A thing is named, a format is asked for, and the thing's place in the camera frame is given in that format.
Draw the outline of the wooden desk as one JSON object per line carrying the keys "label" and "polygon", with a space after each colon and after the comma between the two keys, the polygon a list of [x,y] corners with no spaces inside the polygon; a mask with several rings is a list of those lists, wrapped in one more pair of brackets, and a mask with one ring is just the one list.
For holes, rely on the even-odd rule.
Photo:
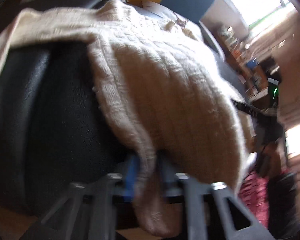
{"label": "wooden desk", "polygon": [[215,38],[224,51],[227,63],[238,73],[248,98],[258,101],[265,97],[270,107],[277,107],[282,77],[274,58],[249,59],[244,42],[235,37],[232,27],[220,27],[215,31]]}

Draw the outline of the cream knitted sweater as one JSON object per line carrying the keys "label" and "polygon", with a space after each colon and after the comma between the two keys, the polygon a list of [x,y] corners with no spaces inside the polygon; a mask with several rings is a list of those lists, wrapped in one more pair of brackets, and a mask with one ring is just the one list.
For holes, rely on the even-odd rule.
{"label": "cream knitted sweater", "polygon": [[101,111],[140,158],[134,209],[143,230],[159,237],[181,231],[181,207],[159,194],[159,150],[200,182],[239,191],[252,121],[233,105],[243,97],[205,44],[119,0],[100,9],[24,9],[0,34],[0,75],[11,48],[53,41],[87,45]]}

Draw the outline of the pink cloth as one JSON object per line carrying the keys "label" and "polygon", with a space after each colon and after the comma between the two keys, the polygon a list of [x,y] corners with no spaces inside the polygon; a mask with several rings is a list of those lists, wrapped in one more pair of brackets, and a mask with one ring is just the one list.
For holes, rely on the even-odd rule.
{"label": "pink cloth", "polygon": [[251,172],[238,194],[257,220],[278,238],[299,227],[294,173],[284,170],[264,179]]}

